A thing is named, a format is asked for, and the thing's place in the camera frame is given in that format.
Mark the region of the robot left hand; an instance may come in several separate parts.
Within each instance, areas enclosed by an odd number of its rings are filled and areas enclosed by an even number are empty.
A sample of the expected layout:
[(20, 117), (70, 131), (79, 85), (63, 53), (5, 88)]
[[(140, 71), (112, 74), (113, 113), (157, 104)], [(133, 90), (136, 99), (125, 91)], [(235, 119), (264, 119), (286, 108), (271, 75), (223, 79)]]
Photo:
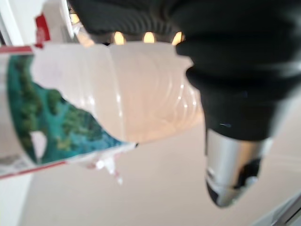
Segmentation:
[(258, 179), (260, 163), (301, 89), (298, 0), (72, 0), (94, 39), (181, 31), (188, 81), (206, 126), (206, 186), (228, 207)]

